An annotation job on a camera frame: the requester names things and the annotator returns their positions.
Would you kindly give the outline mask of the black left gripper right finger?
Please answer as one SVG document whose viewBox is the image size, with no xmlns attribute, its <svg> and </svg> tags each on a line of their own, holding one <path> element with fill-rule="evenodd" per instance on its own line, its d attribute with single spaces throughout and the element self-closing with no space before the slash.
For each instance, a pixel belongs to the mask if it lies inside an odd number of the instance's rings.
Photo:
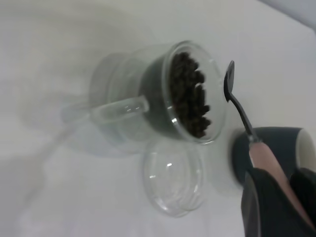
<svg viewBox="0 0 316 237">
<path fill-rule="evenodd" d="M 299 168 L 291 175 L 290 186 L 312 222 L 316 221 L 316 173 Z"/>
</svg>

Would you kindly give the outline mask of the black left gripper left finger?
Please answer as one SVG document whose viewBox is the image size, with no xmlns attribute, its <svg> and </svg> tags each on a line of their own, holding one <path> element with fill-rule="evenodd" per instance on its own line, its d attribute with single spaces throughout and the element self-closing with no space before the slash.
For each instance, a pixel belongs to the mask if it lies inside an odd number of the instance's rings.
<svg viewBox="0 0 316 237">
<path fill-rule="evenodd" d="M 246 237 L 314 237 L 316 232 L 295 210 L 265 170 L 246 172 L 241 199 Z"/>
</svg>

